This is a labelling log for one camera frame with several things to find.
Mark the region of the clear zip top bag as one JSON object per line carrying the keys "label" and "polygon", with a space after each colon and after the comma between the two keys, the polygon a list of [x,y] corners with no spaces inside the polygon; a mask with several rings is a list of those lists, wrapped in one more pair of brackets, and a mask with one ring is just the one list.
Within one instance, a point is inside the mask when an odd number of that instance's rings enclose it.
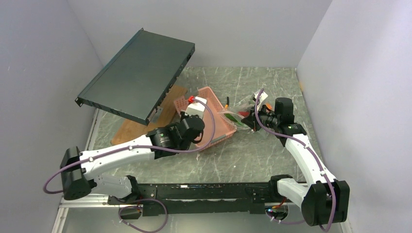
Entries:
{"label": "clear zip top bag", "polygon": [[264,138],[268,136],[265,131],[260,131],[261,127],[254,116],[256,98],[254,95],[249,100],[243,100],[239,106],[229,107],[229,97],[226,98],[226,106],[218,114],[230,125],[234,126],[238,132],[255,133],[259,132]]}

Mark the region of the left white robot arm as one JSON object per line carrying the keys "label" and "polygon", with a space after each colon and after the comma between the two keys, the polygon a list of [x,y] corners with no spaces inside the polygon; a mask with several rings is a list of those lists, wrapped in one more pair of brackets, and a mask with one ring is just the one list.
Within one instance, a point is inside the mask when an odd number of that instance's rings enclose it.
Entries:
{"label": "left white robot arm", "polygon": [[171,123],[136,139],[101,150],[66,150],[60,168],[63,196],[76,200],[99,193],[135,203],[140,196],[135,177],[115,177],[105,172],[132,163],[160,159],[189,150],[197,138],[203,137],[203,114],[184,113],[180,122]]}

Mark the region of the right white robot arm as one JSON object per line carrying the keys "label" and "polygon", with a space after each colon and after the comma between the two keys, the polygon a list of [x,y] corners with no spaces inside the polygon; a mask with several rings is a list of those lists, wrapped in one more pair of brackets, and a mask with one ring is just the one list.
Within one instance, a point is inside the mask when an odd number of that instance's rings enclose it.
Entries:
{"label": "right white robot arm", "polygon": [[253,131],[264,129],[275,135],[293,156],[301,169],[306,185],[290,175],[275,175],[269,181],[268,196],[273,201],[286,198],[301,210],[309,226],[319,226],[328,232],[333,223],[347,219],[350,187],[339,181],[323,164],[310,144],[303,126],[294,121],[294,105],[289,98],[277,98],[271,110],[264,97],[251,98],[252,106],[241,121]]}

